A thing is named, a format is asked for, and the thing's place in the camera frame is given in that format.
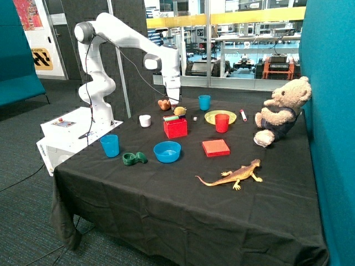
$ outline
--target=lizard toy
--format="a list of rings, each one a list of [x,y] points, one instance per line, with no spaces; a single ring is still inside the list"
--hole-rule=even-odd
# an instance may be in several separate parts
[[[221,173],[221,176],[226,176],[225,178],[222,178],[216,182],[213,183],[207,183],[205,181],[202,180],[201,177],[196,176],[199,178],[199,180],[205,184],[206,186],[217,186],[220,184],[225,184],[225,183],[229,183],[229,182],[235,182],[233,189],[235,190],[240,190],[240,185],[239,182],[241,180],[247,179],[250,176],[252,178],[254,178],[255,181],[257,182],[262,182],[262,179],[260,177],[256,177],[254,175],[254,169],[260,166],[260,160],[259,159],[255,159],[251,162],[251,164],[249,166],[242,166],[240,169],[238,169],[237,171],[229,171],[229,172],[223,172]]]

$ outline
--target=red block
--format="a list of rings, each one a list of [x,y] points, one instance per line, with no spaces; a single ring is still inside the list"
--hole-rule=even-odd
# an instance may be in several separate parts
[[[202,146],[204,147],[207,157],[230,154],[230,150],[224,140],[203,141]]]
[[[185,118],[164,121],[164,131],[170,139],[187,136],[187,121]]]

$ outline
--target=blue bowl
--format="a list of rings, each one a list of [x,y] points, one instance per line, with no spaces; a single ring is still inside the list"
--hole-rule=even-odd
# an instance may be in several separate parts
[[[181,145],[175,141],[163,141],[155,145],[153,151],[158,161],[171,163],[179,158]]]

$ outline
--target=glass wall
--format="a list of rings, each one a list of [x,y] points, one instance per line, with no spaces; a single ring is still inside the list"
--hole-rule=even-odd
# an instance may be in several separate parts
[[[301,75],[306,2],[145,0],[149,38],[179,48],[184,86],[273,90]]]

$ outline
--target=door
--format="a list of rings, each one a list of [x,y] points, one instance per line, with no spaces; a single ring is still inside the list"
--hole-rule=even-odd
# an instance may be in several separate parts
[[[42,0],[13,0],[39,78],[68,79],[47,7]]]

